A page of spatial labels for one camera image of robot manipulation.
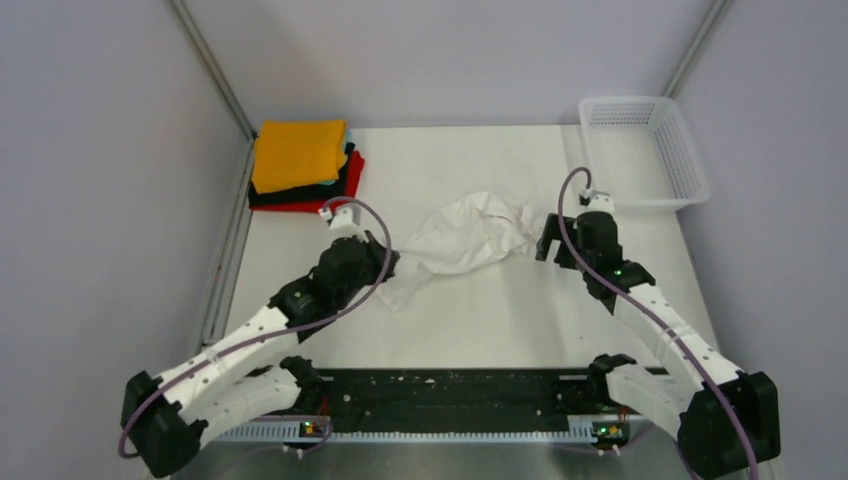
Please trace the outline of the white t shirt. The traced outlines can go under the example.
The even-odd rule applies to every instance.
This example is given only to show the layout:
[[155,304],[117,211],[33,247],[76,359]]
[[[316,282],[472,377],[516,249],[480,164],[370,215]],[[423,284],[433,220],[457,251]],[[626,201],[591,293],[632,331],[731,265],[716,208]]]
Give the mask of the white t shirt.
[[377,295],[397,311],[428,281],[469,274],[512,254],[526,254],[540,239],[545,219],[527,202],[489,191],[465,195],[392,242],[400,259]]

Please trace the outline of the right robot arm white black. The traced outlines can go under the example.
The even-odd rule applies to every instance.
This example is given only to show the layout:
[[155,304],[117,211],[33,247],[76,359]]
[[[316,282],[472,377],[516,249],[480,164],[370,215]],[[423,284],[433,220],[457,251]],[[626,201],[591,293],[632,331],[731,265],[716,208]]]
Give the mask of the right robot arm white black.
[[668,373],[665,383],[626,354],[603,354],[589,366],[589,404],[600,412],[626,406],[668,433],[702,479],[746,471],[781,453],[779,397],[764,372],[725,358],[669,303],[641,264],[628,260],[612,215],[548,215],[536,258],[580,273],[588,294],[632,331]]

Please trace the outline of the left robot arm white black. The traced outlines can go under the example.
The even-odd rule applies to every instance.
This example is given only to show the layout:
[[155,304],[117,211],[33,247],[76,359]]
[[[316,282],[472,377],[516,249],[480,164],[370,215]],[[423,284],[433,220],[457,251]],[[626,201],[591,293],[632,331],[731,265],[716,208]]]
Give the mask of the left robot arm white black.
[[188,465],[211,441],[276,411],[315,418],[321,393],[311,363],[288,350],[361,305],[400,255],[371,233],[335,239],[306,275],[284,285],[241,327],[193,358],[126,384],[118,440],[155,478]]

